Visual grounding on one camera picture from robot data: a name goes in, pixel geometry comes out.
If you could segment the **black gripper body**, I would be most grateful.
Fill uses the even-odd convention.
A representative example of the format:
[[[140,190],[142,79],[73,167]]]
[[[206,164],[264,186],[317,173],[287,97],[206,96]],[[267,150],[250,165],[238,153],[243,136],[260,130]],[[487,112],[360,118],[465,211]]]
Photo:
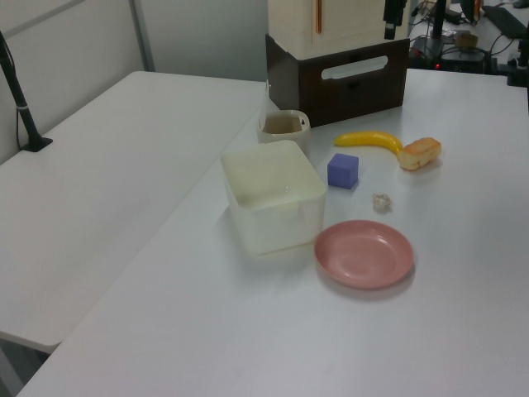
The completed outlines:
[[[385,0],[384,21],[386,24],[391,26],[401,26],[406,6],[407,0]]]

